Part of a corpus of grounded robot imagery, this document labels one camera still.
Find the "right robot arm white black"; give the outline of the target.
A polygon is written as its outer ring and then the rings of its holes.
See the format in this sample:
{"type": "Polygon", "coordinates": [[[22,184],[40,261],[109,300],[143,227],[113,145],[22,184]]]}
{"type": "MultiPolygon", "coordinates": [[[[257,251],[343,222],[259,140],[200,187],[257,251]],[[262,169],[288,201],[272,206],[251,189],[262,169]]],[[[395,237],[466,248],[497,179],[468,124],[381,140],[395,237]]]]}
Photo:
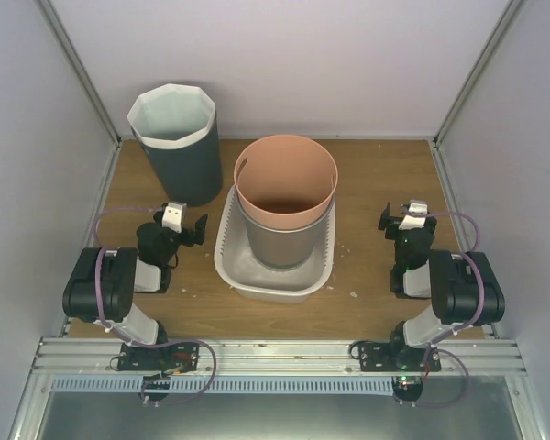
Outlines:
{"type": "Polygon", "coordinates": [[[399,298],[430,301],[418,316],[396,325],[389,341],[372,349],[377,369],[438,371],[437,345],[475,326],[499,322],[505,299],[487,256],[473,246],[455,254],[434,249],[437,219],[427,204],[411,201],[403,216],[387,205],[378,229],[394,245],[390,290],[399,298]]]}

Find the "salmon pink plastic bin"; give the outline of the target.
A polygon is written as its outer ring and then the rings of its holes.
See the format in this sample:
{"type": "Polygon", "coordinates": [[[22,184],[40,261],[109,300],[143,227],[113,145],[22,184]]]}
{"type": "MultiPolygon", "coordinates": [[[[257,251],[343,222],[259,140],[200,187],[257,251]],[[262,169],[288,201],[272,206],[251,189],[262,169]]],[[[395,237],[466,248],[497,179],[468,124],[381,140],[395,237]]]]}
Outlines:
{"type": "Polygon", "coordinates": [[[318,142],[274,135],[242,151],[234,184],[243,211],[252,220],[268,228],[293,230],[324,214],[336,192],[338,168],[318,142]]]}

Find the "white plastic basin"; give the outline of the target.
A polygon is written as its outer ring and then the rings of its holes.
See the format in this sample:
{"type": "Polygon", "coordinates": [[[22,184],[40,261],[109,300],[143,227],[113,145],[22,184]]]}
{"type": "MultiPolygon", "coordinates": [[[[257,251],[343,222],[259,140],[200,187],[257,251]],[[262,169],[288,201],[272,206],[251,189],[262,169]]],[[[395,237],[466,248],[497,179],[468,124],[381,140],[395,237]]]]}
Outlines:
{"type": "Polygon", "coordinates": [[[231,187],[218,229],[214,266],[219,276],[241,296],[275,303],[302,303],[327,283],[334,266],[336,206],[331,202],[324,235],[303,264],[290,269],[263,265],[254,256],[243,208],[231,187]]]}

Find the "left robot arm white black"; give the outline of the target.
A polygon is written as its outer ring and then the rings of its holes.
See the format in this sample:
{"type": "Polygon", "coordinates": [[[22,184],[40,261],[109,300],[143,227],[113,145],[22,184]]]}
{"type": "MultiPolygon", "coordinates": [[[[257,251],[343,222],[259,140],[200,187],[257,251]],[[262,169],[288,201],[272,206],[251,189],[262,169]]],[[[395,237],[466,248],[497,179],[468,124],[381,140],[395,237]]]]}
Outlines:
{"type": "Polygon", "coordinates": [[[171,349],[162,324],[136,306],[134,295],[166,292],[179,264],[179,249],[204,243],[208,215],[187,228],[185,210],[182,203],[150,208],[153,220],[137,228],[135,247],[84,248],[62,294],[66,316],[98,325],[138,347],[139,360],[151,370],[168,365],[171,349]]]}

